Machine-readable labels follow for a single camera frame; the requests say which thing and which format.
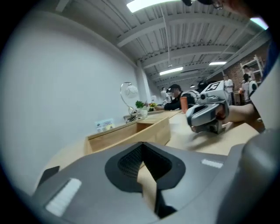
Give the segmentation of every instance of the orange bottle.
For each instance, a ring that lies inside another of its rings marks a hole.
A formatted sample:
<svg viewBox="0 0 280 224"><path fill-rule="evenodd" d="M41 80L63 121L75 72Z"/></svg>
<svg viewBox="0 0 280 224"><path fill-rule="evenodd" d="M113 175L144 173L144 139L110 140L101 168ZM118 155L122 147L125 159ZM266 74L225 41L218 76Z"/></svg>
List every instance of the orange bottle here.
<svg viewBox="0 0 280 224"><path fill-rule="evenodd" d="M185 114L188 110L188 100L187 97L181 97L180 98L180 103L181 103L181 108L182 108L182 112Z"/></svg>

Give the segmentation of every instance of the white lamp shade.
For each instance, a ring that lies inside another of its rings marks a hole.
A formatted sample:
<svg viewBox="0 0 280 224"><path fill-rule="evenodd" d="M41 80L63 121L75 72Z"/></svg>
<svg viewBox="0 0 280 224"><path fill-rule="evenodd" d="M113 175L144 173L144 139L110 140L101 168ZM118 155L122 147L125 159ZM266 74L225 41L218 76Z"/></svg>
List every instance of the white lamp shade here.
<svg viewBox="0 0 280 224"><path fill-rule="evenodd" d="M133 85L129 85L126 90L125 90L125 95L128 97L128 98L134 98L136 97L138 94L138 89L136 86L133 86Z"/></svg>

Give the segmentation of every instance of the black jacket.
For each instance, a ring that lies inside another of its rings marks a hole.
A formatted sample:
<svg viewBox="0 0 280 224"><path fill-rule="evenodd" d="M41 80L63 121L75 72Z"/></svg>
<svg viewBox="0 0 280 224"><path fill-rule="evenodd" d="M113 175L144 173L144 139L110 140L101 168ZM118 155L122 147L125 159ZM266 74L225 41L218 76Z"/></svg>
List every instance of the black jacket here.
<svg viewBox="0 0 280 224"><path fill-rule="evenodd" d="M176 109L182 109L180 98L181 97L187 97L188 102L188 108L192 107L195 104L194 98L189 93L181 92L178 97L176 97L174 100L171 101L171 103L167 103L164 105L165 110L176 110Z"/></svg>

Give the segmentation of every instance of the person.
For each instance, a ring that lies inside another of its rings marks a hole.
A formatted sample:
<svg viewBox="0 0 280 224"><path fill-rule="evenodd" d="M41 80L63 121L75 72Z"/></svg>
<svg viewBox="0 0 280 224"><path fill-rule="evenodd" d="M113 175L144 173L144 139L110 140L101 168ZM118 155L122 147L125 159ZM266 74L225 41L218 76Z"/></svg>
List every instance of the person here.
<svg viewBox="0 0 280 224"><path fill-rule="evenodd" d="M161 98L162 98L163 101L166 100L168 103L171 102L171 98L170 98L170 96L168 95L168 93L166 92L166 88L165 88L165 87L163 87L163 88L161 89Z"/></svg>
<svg viewBox="0 0 280 224"><path fill-rule="evenodd" d="M244 74L243 75L244 83L242 83L242 92L244 93L244 101L245 105L250 103L250 97L249 97L249 75Z"/></svg>
<svg viewBox="0 0 280 224"><path fill-rule="evenodd" d="M224 76L224 85L229 94L229 105L234 105L235 99L233 96L233 82L227 75Z"/></svg>
<svg viewBox="0 0 280 224"><path fill-rule="evenodd" d="M255 13L255 11L247 4L248 1L245 0L198 0L200 3L205 5L213 5L215 8L226 8L228 11L232 13L239 14L241 16L245 16L247 18L258 17L259 15ZM260 10L260 5L255 5L254 8L258 8ZM274 66L277 58L279 56L279 48L276 43L272 40L269 45L266 65L264 68L264 73L262 76L262 80L266 78L268 73L271 71ZM218 113L217 117L221 117L224 119L224 113ZM226 119L223 120L223 123L227 122L251 122L259 118L259 113L252 103L243 105L243 106L229 106L229 115Z"/></svg>
<svg viewBox="0 0 280 224"><path fill-rule="evenodd" d="M170 103L165 104L164 106L155 106L156 110L176 110L181 109L180 98L187 97L188 107L192 107L195 104L194 98L189 93L184 93L181 87L177 84L173 84L169 87L171 94L175 99Z"/></svg>
<svg viewBox="0 0 280 224"><path fill-rule="evenodd" d="M243 69L244 69L245 73L249 75L249 81L256 80L254 72L250 69L250 67L248 65L244 65Z"/></svg>

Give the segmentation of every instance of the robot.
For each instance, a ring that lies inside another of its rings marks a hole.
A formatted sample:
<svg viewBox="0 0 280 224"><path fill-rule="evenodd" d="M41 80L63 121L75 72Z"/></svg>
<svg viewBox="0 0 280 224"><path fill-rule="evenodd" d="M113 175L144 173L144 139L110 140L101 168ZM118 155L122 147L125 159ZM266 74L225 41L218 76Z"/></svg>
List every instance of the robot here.
<svg viewBox="0 0 280 224"><path fill-rule="evenodd" d="M250 81L249 96L251 96L258 85L255 81ZM224 81L209 84L201 93L196 105L189 108L186 117L188 125L192 131L199 133L202 131L220 134L224 129L222 120L229 114L229 94L225 89Z"/></svg>

